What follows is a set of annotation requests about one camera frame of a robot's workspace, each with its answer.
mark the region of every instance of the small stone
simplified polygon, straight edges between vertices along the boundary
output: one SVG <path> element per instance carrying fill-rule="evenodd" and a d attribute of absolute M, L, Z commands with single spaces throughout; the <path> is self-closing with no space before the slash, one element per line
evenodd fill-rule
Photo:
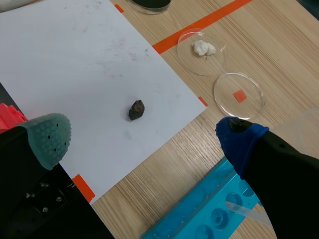
<path fill-rule="evenodd" d="M 140 117 L 142 117 L 144 113 L 144 104 L 141 100 L 135 101 L 135 103 L 132 105 L 130 111 L 129 111 L 129 118 L 130 120 L 136 120 Z"/>

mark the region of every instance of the glass petri dish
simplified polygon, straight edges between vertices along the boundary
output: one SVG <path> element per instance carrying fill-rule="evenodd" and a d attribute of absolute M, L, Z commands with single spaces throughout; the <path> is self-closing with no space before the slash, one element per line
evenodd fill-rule
<path fill-rule="evenodd" d="M 165 12 L 171 0 L 129 0 L 135 10 L 145 14 L 161 14 Z"/>
<path fill-rule="evenodd" d="M 257 118 L 264 110 L 262 89 L 241 72 L 223 73 L 214 85 L 215 101 L 222 112 L 243 120 Z"/>
<path fill-rule="evenodd" d="M 198 56 L 193 46 L 193 43 L 198 40 L 212 44 L 216 48 L 216 54 Z M 201 29 L 191 29 L 180 36 L 177 55 L 187 69 L 202 76 L 211 76 L 215 73 L 220 74 L 226 62 L 226 46 L 215 36 L 206 34 Z"/>

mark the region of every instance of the blue holder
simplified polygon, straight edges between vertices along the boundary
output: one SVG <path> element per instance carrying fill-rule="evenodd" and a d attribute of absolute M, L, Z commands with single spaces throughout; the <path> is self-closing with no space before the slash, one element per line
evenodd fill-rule
<path fill-rule="evenodd" d="M 259 199 L 223 157 L 141 239 L 226 239 L 244 216 L 226 208 L 225 201 L 252 209 Z"/>

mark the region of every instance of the white cotton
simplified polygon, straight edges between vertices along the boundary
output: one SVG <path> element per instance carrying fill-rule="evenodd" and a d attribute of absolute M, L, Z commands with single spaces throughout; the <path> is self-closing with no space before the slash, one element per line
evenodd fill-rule
<path fill-rule="evenodd" d="M 208 56 L 216 54 L 216 48 L 212 44 L 207 43 L 207 46 L 208 46 L 208 51 L 207 51 Z"/>
<path fill-rule="evenodd" d="M 193 43 L 194 45 L 194 52 L 199 56 L 203 56 L 208 51 L 208 45 L 203 40 L 199 40 Z"/>

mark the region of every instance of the orange tape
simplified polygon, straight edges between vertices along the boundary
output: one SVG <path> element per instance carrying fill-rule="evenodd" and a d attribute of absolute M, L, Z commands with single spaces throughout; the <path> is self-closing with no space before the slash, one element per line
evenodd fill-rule
<path fill-rule="evenodd" d="M 121 7 L 118 4 L 115 4 L 114 7 L 116 7 L 116 9 L 119 10 L 120 13 L 124 13 L 124 10 L 121 9 Z"/>
<path fill-rule="evenodd" d="M 75 186 L 80 190 L 80 192 L 85 197 L 86 201 L 88 201 L 88 203 L 95 197 L 95 194 L 83 180 L 80 174 L 72 178 L 72 181 L 75 184 Z"/>
<path fill-rule="evenodd" d="M 243 90 L 238 90 L 235 93 L 233 93 L 233 96 L 236 98 L 238 103 L 242 103 L 245 99 L 247 99 L 247 96 L 245 95 Z"/>
<path fill-rule="evenodd" d="M 207 107 L 208 104 L 205 102 L 205 100 L 200 96 L 198 99 Z"/>
<path fill-rule="evenodd" d="M 193 24 L 179 30 L 178 32 L 174 33 L 173 35 L 165 38 L 164 40 L 156 43 L 153 45 L 155 51 L 159 54 L 169 50 L 173 46 L 177 45 L 179 37 L 186 31 L 199 28 L 203 29 L 208 27 L 209 25 L 217 22 L 218 20 L 222 19 L 224 16 L 227 16 L 234 12 L 235 10 L 241 8 L 242 6 L 246 5 L 247 3 L 251 2 L 252 0 L 235 0 L 226 6 L 221 7 L 220 9 L 212 12 L 211 14 L 203 17 L 202 19 L 194 22 Z"/>

